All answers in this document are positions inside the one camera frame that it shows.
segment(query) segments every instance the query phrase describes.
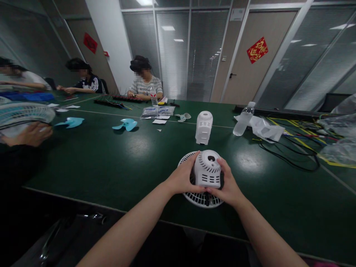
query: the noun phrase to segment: hand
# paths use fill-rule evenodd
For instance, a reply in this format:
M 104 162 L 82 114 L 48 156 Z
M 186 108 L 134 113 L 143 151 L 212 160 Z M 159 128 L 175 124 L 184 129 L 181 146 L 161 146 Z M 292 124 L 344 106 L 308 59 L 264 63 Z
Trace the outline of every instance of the hand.
M 68 94 L 74 94 L 76 92 L 75 88 L 63 88 L 63 90 Z
M 237 208 L 240 204 L 243 204 L 246 200 L 242 194 L 240 188 L 237 186 L 235 178 L 231 173 L 231 169 L 223 158 L 217 159 L 224 173 L 224 187 L 219 190 L 216 188 L 207 188 L 207 191 L 212 195 L 225 201 L 234 208 Z
M 172 195 L 185 192 L 201 193 L 206 191 L 204 187 L 192 185 L 189 180 L 195 159 L 199 153 L 200 151 L 190 156 L 162 183 Z
M 39 146 L 44 140 L 49 138 L 53 133 L 52 127 L 45 123 L 34 122 L 30 124 L 25 130 L 18 136 L 9 138 L 2 137 L 2 140 L 8 146 L 14 145 L 30 145 Z
M 127 92 L 128 97 L 135 97 L 135 94 L 132 91 Z

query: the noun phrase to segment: striped shirt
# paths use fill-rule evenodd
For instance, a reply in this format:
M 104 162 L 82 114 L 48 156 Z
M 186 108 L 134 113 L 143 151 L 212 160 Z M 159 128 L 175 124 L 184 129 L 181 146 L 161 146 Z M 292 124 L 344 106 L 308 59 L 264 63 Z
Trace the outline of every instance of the striped shirt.
M 152 76 L 151 81 L 148 83 L 145 83 L 144 80 L 138 76 L 133 81 L 133 84 L 130 87 L 130 91 L 133 92 L 134 94 L 148 95 L 149 89 L 151 87 L 151 83 L 153 83 L 153 86 L 156 88 L 156 93 L 163 93 L 162 82 L 160 79 L 156 78 L 155 76 Z
M 103 85 L 101 83 L 101 80 L 98 78 L 98 76 L 94 74 L 91 75 L 89 81 L 86 79 L 82 79 L 74 87 L 90 89 L 95 91 L 96 93 L 105 93 L 105 90 L 103 90 Z

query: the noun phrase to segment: white fan guard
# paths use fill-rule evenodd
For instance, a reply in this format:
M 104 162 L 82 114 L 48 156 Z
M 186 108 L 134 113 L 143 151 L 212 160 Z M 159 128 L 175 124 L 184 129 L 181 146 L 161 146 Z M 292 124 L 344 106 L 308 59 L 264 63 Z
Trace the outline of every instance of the white fan guard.
M 194 155 L 195 152 L 196 151 L 186 154 L 179 161 L 178 166 L 181 165 L 184 161 L 186 161 L 190 156 Z M 190 173 L 190 182 L 195 185 L 195 175 L 193 169 Z M 220 206 L 223 203 L 221 199 L 209 194 L 208 192 L 206 192 L 205 194 L 187 192 L 183 193 L 183 195 L 190 203 L 193 203 L 194 205 L 201 208 L 216 208 L 217 206 Z
M 7 103 L 0 105 L 0 127 L 12 123 L 18 123 L 13 127 L 1 130 L 0 132 L 7 137 L 15 137 L 19 135 L 30 122 L 25 121 L 41 121 L 50 123 L 56 113 L 46 105 L 30 102 Z
M 0 96 L 0 105 L 12 102 L 10 99 Z

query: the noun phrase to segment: plastic bag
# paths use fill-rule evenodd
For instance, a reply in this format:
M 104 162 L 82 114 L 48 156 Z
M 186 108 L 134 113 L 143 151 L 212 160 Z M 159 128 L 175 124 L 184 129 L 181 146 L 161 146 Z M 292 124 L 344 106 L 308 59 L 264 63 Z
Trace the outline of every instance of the plastic bag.
M 328 161 L 356 165 L 356 137 L 341 139 L 333 145 L 328 145 L 319 155 Z
M 344 137 L 356 136 L 356 113 L 318 120 L 326 130 L 333 130 Z
M 174 106 L 161 106 L 158 110 L 158 115 L 172 116 L 174 112 Z
M 270 125 L 265 119 L 256 116 L 252 116 L 247 126 L 252 127 L 252 131 L 256 136 L 272 144 L 278 142 L 284 132 L 284 127 Z
M 159 110 L 158 106 L 144 108 L 140 119 L 157 119 L 158 110 Z

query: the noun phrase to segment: fan motor housing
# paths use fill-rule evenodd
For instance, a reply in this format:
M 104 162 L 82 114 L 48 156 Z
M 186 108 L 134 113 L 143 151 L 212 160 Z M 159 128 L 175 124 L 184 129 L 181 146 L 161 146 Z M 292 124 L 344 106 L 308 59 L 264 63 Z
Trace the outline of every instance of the fan motor housing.
M 195 184 L 201 187 L 220 188 L 221 166 L 220 158 L 213 150 L 200 152 L 194 163 Z

